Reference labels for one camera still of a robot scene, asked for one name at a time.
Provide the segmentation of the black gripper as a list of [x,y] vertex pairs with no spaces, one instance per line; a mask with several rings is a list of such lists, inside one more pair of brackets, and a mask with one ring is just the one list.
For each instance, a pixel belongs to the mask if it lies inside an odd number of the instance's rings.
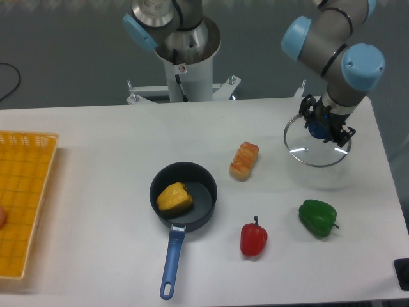
[[314,137],[334,138],[338,147],[343,147],[356,133],[354,128],[344,125],[349,115],[333,113],[332,106],[325,105],[322,99],[315,104],[316,99],[311,94],[301,100],[298,113],[305,121],[304,127],[315,121]]

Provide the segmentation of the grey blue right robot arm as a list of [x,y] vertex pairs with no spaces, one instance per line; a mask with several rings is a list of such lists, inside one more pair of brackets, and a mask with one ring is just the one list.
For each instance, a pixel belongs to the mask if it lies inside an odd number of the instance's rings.
[[301,16],[286,30],[281,47],[327,82],[319,100],[303,99],[299,113],[310,134],[343,146],[355,134],[346,119],[375,88],[385,70],[385,58],[373,45],[347,45],[350,36],[376,8],[376,1],[317,1],[320,16]]

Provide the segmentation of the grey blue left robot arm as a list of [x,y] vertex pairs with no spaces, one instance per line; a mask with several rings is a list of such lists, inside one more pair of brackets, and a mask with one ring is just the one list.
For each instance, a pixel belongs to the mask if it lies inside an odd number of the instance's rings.
[[[316,138],[346,144],[355,130],[346,125],[361,96],[348,61],[355,54],[346,40],[365,20],[370,6],[360,1],[317,1],[316,20],[297,18],[286,30],[283,51],[326,80],[319,100],[303,99],[299,113]],[[220,31],[203,15],[201,1],[134,1],[123,26],[133,41],[164,61],[173,102],[211,101],[212,58]]]

